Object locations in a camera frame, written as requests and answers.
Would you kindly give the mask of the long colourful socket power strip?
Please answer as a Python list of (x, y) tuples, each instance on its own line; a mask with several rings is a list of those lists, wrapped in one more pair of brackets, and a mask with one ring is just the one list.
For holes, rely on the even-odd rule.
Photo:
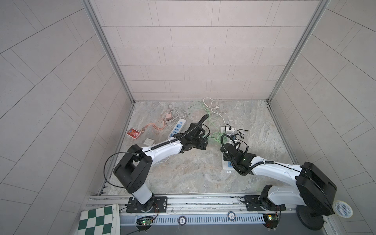
[[(234, 145), (235, 141), (233, 141), (232, 137), (235, 133), (235, 129), (231, 127), (230, 125), (226, 125), (223, 127), (220, 127), (220, 135), (219, 135), (219, 140), (220, 143), (223, 143), (223, 145)], [(223, 170), (227, 171), (230, 173), (231, 171), (234, 171), (232, 162), (230, 160), (230, 156), (228, 153), (226, 153), (226, 150), (229, 150), (229, 147), (221, 147), (220, 151), (223, 154), (222, 157), (222, 168)]]

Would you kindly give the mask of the white charger with black cable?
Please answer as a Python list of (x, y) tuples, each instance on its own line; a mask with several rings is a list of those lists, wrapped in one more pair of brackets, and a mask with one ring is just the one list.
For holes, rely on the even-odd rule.
[(245, 129), (238, 129), (238, 130), (236, 130), (231, 125), (226, 124), (225, 127), (224, 127), (224, 132), (227, 135), (235, 135), (238, 138), (244, 139), (245, 138), (245, 134), (244, 133), (245, 132), (249, 132), (249, 130), (245, 130)]

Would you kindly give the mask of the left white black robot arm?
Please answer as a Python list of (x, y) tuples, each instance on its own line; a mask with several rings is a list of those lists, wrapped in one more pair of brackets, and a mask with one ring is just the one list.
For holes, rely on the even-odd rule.
[(208, 117), (209, 114), (205, 114), (200, 121), (191, 123), (187, 131), (173, 134), (171, 139), (162, 143), (143, 148), (133, 145), (122, 152), (123, 158), (113, 174), (121, 183), (120, 188), (126, 189), (136, 200), (135, 207), (139, 211), (148, 212), (155, 204), (155, 195), (145, 184), (152, 165), (193, 148), (206, 150), (210, 133), (206, 133), (203, 126)]

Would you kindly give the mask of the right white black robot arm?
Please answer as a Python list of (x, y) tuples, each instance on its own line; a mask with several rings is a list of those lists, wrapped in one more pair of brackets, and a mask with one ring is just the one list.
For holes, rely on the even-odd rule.
[(261, 175), (286, 184), (284, 187), (264, 187), (257, 201), (264, 210), (275, 211), (288, 204), (306, 206), (315, 215), (334, 214), (337, 187), (315, 164), (283, 164), (243, 152), (240, 143), (229, 135), (222, 135), (220, 141), (220, 151), (239, 175)]

